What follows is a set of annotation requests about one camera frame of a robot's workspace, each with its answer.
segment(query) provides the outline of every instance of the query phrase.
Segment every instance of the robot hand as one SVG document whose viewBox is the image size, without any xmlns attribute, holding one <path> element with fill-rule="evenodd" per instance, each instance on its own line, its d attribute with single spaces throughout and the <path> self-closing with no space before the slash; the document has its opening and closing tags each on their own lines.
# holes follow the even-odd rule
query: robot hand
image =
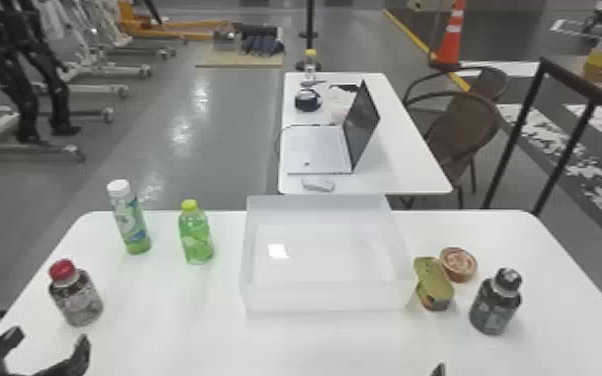
<svg viewBox="0 0 602 376">
<path fill-rule="evenodd" d="M 5 357 L 23 340 L 20 327 L 14 326 L 0 336 L 0 376 L 21 376 L 10 373 L 5 365 Z M 89 367 L 91 344 L 85 335 L 81 335 L 75 343 L 75 349 L 70 358 L 63 360 L 32 376 L 83 376 Z"/>
</svg>

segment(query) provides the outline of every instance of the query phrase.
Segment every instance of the desk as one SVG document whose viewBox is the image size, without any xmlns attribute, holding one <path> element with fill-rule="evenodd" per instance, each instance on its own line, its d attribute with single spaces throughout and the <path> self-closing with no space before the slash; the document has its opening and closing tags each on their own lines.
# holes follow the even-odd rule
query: desk
<svg viewBox="0 0 602 376">
<path fill-rule="evenodd" d="M 572 156 L 576 144 L 586 130 L 588 122 L 595 111 L 595 107 L 602 106 L 602 75 L 592 71 L 586 71 L 584 68 L 586 59 L 587 57 L 585 56 L 542 57 L 540 59 L 539 69 L 537 69 L 537 73 L 532 79 L 530 90 L 525 97 L 516 124 L 511 130 L 509 141 L 506 144 L 506 148 L 504 148 L 504 153 L 497 165 L 497 170 L 495 171 L 495 175 L 490 183 L 490 188 L 488 188 L 488 193 L 483 201 L 483 209 L 490 208 L 499 182 L 501 181 L 502 176 L 504 176 L 506 166 L 509 163 L 509 159 L 511 159 L 513 150 L 518 142 L 523 126 L 525 125 L 527 114 L 530 112 L 534 99 L 539 92 L 541 82 L 545 75 L 549 75 L 563 85 L 586 97 L 588 99 L 588 105 L 586 105 L 586 109 L 579 118 L 579 122 L 577 123 L 576 128 L 574 128 L 574 131 L 567 142 L 567 146 L 558 160 L 558 164 L 553 169 L 551 176 L 548 178 L 544 189 L 539 195 L 537 203 L 534 205 L 534 209 L 532 209 L 532 214 L 536 216 L 541 214 L 541 211 L 544 209 L 546 201 L 548 200 L 548 196 L 551 194 L 558 179 L 560 179 L 569 158 Z"/>
<path fill-rule="evenodd" d="M 470 250 L 478 275 L 455 285 L 446 312 L 422 308 L 352 314 L 248 317 L 238 282 L 244 212 L 208 212 L 215 258 L 184 261 L 178 212 L 146 212 L 154 242 L 125 253 L 112 214 L 80 218 L 28 283 L 0 333 L 26 340 L 9 369 L 30 373 L 63 359 L 79 333 L 93 354 L 87 376 L 602 375 L 602 294 L 532 215 L 520 211 L 395 212 L 411 257 L 449 245 Z M 105 302 L 90 326 L 72 328 L 47 293 L 51 263 L 69 256 L 88 270 Z M 523 304 L 502 336 L 469 323 L 480 281 L 499 267 L 523 274 Z"/>
<path fill-rule="evenodd" d="M 425 140 L 381 73 L 318 73 L 318 80 L 328 83 L 314 87 L 324 95 L 329 84 L 357 84 L 366 81 L 381 120 L 357 163 L 347 175 L 322 175 L 335 184 L 333 194 L 439 195 L 453 190 L 446 175 L 427 147 Z M 294 96 L 304 80 L 303 73 L 286 73 L 282 105 L 282 124 L 327 124 L 329 106 L 315 112 L 294 107 Z M 280 150 L 278 191 L 283 194 L 313 194 L 301 184 L 302 175 L 288 175 L 285 150 Z"/>
</svg>

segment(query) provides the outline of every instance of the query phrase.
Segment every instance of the yellow bottle cap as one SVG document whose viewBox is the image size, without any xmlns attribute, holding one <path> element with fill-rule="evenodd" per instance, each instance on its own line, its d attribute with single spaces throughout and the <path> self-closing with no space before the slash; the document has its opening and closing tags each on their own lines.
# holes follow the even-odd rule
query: yellow bottle cap
<svg viewBox="0 0 602 376">
<path fill-rule="evenodd" d="M 195 211 L 198 209 L 198 203 L 196 200 L 184 200 L 182 201 L 182 211 Z"/>
</svg>

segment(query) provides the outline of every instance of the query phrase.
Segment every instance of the chair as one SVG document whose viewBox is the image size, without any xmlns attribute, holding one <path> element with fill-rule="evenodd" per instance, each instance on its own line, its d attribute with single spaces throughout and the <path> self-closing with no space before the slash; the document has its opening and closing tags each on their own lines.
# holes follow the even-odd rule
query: chair
<svg viewBox="0 0 602 376">
<path fill-rule="evenodd" d="M 459 183 L 474 155 L 497 133 L 500 115 L 495 104 L 481 95 L 463 91 L 439 91 L 420 95 L 404 102 L 407 109 L 423 100 L 452 97 L 448 108 L 424 135 L 432 154 L 457 190 L 458 206 L 464 208 L 464 191 Z M 415 198 L 402 198 L 406 209 Z"/>
<path fill-rule="evenodd" d="M 492 100 L 493 102 L 497 102 L 497 100 L 499 100 L 499 98 L 502 96 L 502 94 L 504 94 L 504 92 L 506 91 L 506 89 L 509 86 L 509 76 L 504 73 L 504 71 L 494 68 L 494 67 L 481 67 L 481 66 L 476 66 L 476 67 L 462 67 L 462 68 L 458 68 L 453 70 L 452 72 L 459 72 L 459 71 L 468 71 L 468 70 L 480 70 L 481 73 L 479 73 L 479 75 L 476 77 L 476 80 L 474 81 L 473 85 L 469 88 L 468 92 L 469 93 L 474 93 L 474 94 L 478 94 L 478 95 L 482 95 L 485 98 L 488 98 L 490 100 Z M 437 72 L 437 73 L 432 73 L 430 75 L 427 75 L 425 77 L 419 78 L 415 81 L 413 81 L 410 85 L 408 85 L 408 88 L 406 89 L 406 93 L 404 94 L 403 98 L 402 98 L 402 102 L 406 102 L 408 100 L 408 97 L 411 94 L 411 91 L 413 90 L 413 87 L 415 87 L 416 85 L 428 81 L 432 78 L 436 78 L 436 77 L 440 77 L 440 76 L 445 76 L 448 72 Z M 432 110 L 432 109 L 425 109 L 425 108 L 408 108 L 409 113 L 411 112 L 431 112 L 431 113 L 440 113 L 443 111 L 439 111 L 439 110 Z M 476 193 L 476 189 L 477 189 L 477 184 L 476 184 L 476 165 L 474 164 L 474 161 L 471 161 L 471 164 L 469 165 L 470 167 L 470 173 L 471 173 L 471 192 L 472 193 Z"/>
</svg>

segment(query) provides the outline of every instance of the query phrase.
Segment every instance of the chair backrest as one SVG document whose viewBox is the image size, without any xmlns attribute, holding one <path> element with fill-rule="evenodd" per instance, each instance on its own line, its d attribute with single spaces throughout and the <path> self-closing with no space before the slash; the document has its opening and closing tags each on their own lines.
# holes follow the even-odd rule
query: chair backrest
<svg viewBox="0 0 602 376">
<path fill-rule="evenodd" d="M 446 112 L 432 123 L 425 140 L 448 180 L 456 185 L 474 155 L 497 133 L 499 114 L 490 100 L 479 95 L 451 95 Z"/>
<path fill-rule="evenodd" d="M 496 102 L 506 91 L 508 83 L 509 76 L 504 71 L 492 67 L 481 67 L 481 73 L 469 88 L 469 92 Z"/>
</svg>

